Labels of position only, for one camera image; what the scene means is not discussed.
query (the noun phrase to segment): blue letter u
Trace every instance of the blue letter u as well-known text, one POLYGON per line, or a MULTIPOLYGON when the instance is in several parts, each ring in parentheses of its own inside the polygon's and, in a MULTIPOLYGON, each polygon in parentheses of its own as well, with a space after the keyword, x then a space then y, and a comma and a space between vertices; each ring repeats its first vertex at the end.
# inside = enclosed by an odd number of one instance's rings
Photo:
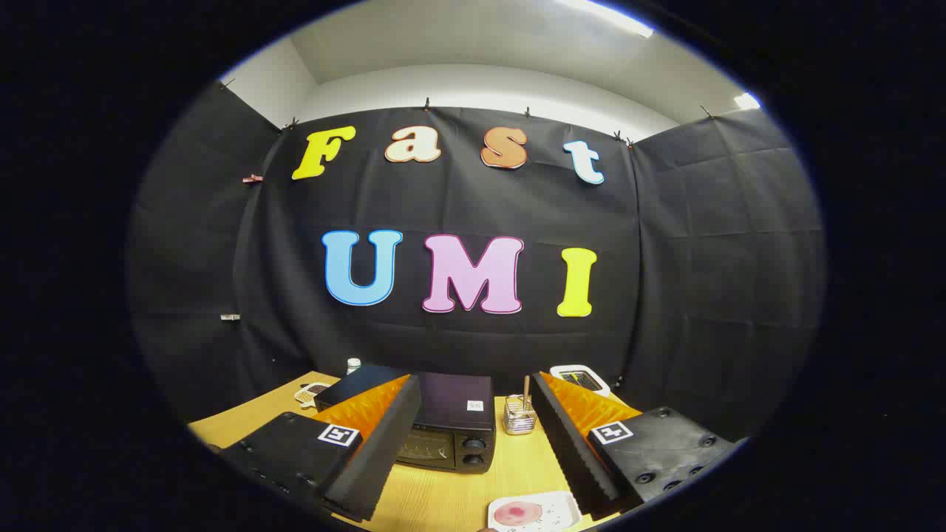
POLYGON ((352 247, 358 233, 329 231, 322 236, 325 245, 325 287, 332 297, 346 305, 364 307, 384 301, 394 287, 394 247, 403 236, 399 231, 372 231, 368 241, 375 245, 375 282, 359 286, 352 282, 352 247))

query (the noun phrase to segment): yellow letter f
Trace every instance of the yellow letter f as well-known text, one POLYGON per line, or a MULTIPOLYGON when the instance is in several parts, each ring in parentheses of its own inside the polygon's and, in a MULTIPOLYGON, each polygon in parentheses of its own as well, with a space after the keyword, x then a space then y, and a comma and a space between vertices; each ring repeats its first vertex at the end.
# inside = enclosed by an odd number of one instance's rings
POLYGON ((325 171, 325 167, 322 166, 323 155, 325 162, 331 161, 339 154, 339 149, 342 148, 342 141, 338 137, 344 140, 355 138, 355 127, 345 126, 309 135, 306 138, 308 141, 306 153, 302 156, 299 168, 292 173, 292 179, 306 179, 306 177, 322 175, 322 172, 325 171))

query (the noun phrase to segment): small white bottle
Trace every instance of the small white bottle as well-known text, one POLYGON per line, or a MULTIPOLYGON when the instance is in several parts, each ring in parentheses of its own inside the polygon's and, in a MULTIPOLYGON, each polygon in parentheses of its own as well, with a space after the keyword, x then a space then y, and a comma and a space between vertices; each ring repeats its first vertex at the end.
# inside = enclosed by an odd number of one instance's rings
POLYGON ((348 373, 346 375, 351 375, 353 371, 361 367, 360 359, 348 359, 348 373))

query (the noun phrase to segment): letter m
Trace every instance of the letter m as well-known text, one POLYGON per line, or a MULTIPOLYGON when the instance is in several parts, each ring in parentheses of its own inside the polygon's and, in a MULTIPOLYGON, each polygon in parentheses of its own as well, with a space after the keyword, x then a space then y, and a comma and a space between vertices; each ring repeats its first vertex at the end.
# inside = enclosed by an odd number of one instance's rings
POLYGON ((456 307, 450 298, 450 283, 464 310, 473 309, 483 287, 488 287, 481 303, 483 311, 513 314, 522 310, 522 303, 516 299, 516 263, 519 252, 525 247, 522 240, 492 239, 476 266, 455 235, 433 235, 424 245, 432 253, 430 297, 424 300, 424 310, 450 312, 456 307))

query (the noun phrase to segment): white wall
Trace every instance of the white wall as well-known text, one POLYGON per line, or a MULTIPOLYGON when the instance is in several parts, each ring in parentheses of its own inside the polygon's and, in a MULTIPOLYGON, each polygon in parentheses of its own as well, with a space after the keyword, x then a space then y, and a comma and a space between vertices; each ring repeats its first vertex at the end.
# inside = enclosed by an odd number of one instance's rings
POLYGON ((315 79, 288 38, 263 48, 220 80, 233 80, 227 88, 280 128, 298 116, 316 88, 315 79))
POLYGON ((535 72, 481 64, 425 64, 349 76, 314 87, 300 121, 386 107, 475 107, 530 114, 637 142, 677 126, 649 107, 606 90, 535 72))

